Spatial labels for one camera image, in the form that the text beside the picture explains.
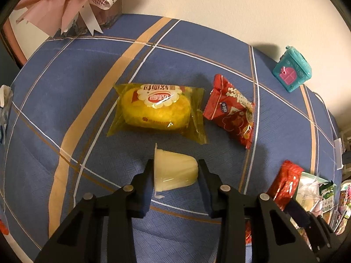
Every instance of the red snack wrapper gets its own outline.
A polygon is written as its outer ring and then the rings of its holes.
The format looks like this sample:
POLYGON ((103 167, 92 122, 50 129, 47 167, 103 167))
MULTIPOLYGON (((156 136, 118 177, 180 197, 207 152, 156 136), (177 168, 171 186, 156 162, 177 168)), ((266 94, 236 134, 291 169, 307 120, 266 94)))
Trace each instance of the red snack wrapper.
MULTIPOLYGON (((303 169, 289 160, 285 160, 279 173, 268 189, 267 194, 275 201, 281 210, 289 203, 299 186, 303 169)), ((246 224, 246 244, 251 244, 251 225, 246 224)))
POLYGON ((1 219, 0 219, 0 232, 4 235, 9 234, 8 228, 6 227, 6 225, 4 225, 4 223, 1 221, 1 219))
POLYGON ((214 121, 249 149, 252 142, 253 107, 223 75, 216 74, 204 117, 214 121))

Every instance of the yellow plastic wrapper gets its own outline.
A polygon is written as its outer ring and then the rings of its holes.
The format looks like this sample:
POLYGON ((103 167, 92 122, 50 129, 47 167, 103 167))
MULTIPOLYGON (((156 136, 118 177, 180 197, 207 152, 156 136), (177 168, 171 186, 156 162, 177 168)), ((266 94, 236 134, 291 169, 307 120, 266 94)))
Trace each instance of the yellow plastic wrapper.
POLYGON ((108 136, 119 130, 178 132, 207 143, 200 110, 202 88, 129 83, 115 89, 119 99, 108 136))

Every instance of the bed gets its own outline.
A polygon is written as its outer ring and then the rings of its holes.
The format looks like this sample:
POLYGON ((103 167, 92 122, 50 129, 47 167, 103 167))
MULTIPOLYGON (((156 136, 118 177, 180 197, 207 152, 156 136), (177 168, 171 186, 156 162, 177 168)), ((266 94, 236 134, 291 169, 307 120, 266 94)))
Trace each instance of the bed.
MULTIPOLYGON (((84 193, 99 197, 129 184, 156 142, 205 159, 248 195, 265 192, 286 159, 340 186, 333 116, 306 86, 286 92, 271 73, 275 65, 231 36, 157 16, 123 15, 103 34, 48 39, 12 84, 8 142, 0 147, 0 205, 11 235, 34 260, 84 193), (106 136, 115 82, 202 87, 204 109, 217 73, 256 104, 250 150, 207 120, 205 145, 180 135, 106 136)), ((133 220, 138 263, 214 262, 220 224, 206 214, 198 184, 162 195, 144 219, 133 220)))

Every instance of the pink door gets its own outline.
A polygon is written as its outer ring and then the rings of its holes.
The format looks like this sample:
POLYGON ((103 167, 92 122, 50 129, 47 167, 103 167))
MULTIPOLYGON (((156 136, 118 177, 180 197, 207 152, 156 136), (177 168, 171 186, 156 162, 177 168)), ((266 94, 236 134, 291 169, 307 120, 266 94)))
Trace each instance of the pink door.
POLYGON ((283 66, 280 69, 279 77, 285 82, 285 84, 290 85, 296 80, 296 71, 294 68, 283 66))

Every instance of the pink wrapping paper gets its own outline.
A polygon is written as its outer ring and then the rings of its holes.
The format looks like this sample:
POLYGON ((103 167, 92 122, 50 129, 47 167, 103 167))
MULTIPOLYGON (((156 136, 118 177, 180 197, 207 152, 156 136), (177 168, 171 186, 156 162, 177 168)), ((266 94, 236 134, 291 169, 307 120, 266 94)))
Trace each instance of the pink wrapping paper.
POLYGON ((65 30, 89 0, 21 0, 16 10, 27 7, 17 23, 27 20, 53 37, 61 28, 65 30))

